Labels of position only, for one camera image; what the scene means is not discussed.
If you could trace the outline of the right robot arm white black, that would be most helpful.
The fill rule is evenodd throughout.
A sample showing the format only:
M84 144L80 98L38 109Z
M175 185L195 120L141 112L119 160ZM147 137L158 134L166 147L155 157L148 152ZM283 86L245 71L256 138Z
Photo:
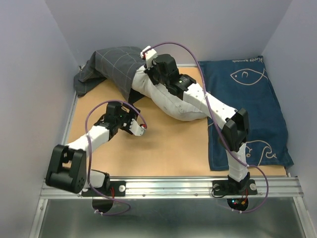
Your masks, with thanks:
M195 79L179 73L175 59L169 54L158 55L150 50L140 54L145 63L145 74L153 85L163 86L169 95L189 103L212 118L214 126L220 129L220 142L226 149L229 174L228 188L240 193L247 187L250 178L246 163L246 140L249 132L248 112L236 110L221 102Z

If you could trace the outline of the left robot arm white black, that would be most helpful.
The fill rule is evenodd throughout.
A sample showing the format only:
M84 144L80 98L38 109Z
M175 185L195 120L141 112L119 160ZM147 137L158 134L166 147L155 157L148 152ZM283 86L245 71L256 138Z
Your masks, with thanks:
M94 152L109 142L121 129L135 136L142 136L147 126L138 124L140 110L127 103L110 101L103 114L91 129L77 140L53 148L45 178L47 186L79 193L93 186L98 195L110 191L109 175L104 172L88 171L89 142Z

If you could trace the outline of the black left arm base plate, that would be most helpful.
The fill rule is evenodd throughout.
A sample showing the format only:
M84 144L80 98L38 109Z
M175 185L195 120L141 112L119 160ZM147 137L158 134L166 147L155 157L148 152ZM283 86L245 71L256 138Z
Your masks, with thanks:
M110 181L107 185L100 188L96 188L96 190L106 196L124 197L125 188L126 188L126 181L118 180L118 181ZM100 196L98 193L91 190L90 188L88 188L87 191L82 191L81 195L83 197Z

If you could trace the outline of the grey checked pillowcase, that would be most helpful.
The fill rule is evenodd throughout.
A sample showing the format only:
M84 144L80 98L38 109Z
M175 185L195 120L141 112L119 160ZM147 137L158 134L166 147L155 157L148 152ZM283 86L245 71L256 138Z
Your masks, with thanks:
M111 47L93 52L79 73L74 76L78 97L85 96L103 81L112 81L123 98L130 104L144 97L132 89L136 71L144 66L141 49L133 46Z

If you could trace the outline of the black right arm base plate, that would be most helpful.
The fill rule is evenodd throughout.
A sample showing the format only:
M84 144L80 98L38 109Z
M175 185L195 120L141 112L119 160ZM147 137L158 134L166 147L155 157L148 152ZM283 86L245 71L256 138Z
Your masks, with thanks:
M213 180L212 181L213 195L216 197L224 196L242 196L242 195L257 195L257 186L253 179L246 182L246 185L239 188L236 181L229 181L228 179Z

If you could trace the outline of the white stained pillow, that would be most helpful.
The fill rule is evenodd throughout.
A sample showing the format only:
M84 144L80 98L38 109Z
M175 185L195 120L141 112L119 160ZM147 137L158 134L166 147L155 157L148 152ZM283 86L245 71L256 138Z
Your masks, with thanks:
M180 121L193 121L206 118L206 114L195 106L173 96L161 84L153 85L144 67L136 70L132 81L132 89L150 98L156 106L170 117Z

